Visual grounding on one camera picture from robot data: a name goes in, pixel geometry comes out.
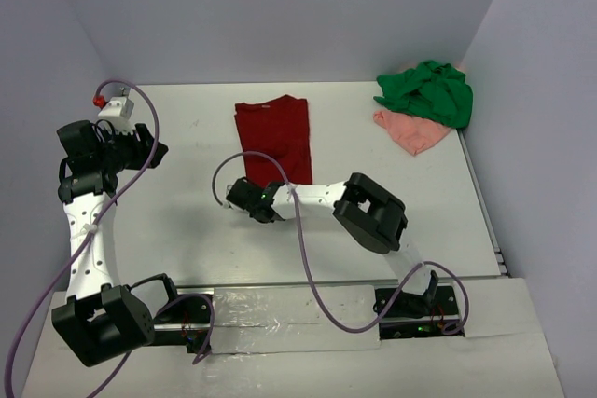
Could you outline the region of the red t-shirt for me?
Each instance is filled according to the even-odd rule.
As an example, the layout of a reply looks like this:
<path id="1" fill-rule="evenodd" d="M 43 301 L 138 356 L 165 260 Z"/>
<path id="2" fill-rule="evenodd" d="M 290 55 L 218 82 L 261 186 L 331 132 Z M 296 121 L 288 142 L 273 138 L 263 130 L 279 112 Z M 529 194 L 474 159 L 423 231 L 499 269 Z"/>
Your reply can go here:
<path id="1" fill-rule="evenodd" d="M 284 95 L 264 103 L 237 103 L 234 108 L 243 151 L 274 158 L 294 184 L 312 183 L 307 100 Z"/>

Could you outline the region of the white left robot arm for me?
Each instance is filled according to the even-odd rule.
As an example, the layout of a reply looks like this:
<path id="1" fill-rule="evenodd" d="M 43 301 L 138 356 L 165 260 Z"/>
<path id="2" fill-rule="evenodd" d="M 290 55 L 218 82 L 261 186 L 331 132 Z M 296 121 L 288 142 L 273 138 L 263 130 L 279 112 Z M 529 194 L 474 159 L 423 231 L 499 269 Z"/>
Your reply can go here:
<path id="1" fill-rule="evenodd" d="M 76 121 L 57 135 L 65 151 L 58 196 L 73 260 L 66 302 L 51 312 L 51 321 L 78 360 L 92 367 L 154 341 L 147 305 L 118 278 L 114 222 L 124 191 L 118 175 L 157 167 L 168 147 L 144 124 L 125 131 L 107 119 Z"/>

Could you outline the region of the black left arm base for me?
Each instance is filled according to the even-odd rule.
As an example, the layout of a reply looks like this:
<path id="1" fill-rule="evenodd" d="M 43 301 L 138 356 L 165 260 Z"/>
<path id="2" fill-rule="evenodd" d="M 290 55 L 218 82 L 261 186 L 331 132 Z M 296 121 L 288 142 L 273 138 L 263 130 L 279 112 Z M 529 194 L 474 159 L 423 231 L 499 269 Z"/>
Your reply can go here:
<path id="1" fill-rule="evenodd" d="M 154 339 L 148 347 L 176 347 L 187 354 L 207 355 L 211 349 L 208 333 L 214 323 L 213 294 L 187 293 L 177 299 L 153 317 Z"/>

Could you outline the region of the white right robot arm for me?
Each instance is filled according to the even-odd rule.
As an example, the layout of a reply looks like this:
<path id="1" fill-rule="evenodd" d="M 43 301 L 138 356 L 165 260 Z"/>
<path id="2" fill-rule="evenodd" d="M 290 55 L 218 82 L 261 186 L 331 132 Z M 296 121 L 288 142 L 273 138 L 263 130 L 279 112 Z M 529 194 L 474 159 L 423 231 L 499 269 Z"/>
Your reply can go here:
<path id="1" fill-rule="evenodd" d="M 261 224 L 307 218 L 335 218 L 364 249 L 381 255 L 399 280 L 423 260 L 409 238 L 406 206 L 363 173 L 328 185 L 294 185 L 281 181 L 260 187 L 246 177 L 228 188 L 226 202 Z"/>

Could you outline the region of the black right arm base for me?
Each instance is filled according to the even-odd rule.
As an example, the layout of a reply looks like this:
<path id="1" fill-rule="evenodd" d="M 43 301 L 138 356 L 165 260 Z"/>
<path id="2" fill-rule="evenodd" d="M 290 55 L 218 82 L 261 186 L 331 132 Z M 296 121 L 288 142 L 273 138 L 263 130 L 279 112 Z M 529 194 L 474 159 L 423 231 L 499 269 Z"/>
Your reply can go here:
<path id="1" fill-rule="evenodd" d="M 378 324 L 379 336 L 381 340 L 444 337 L 460 318 L 454 289 L 448 284 L 439 285 L 431 304 L 401 292 Z"/>

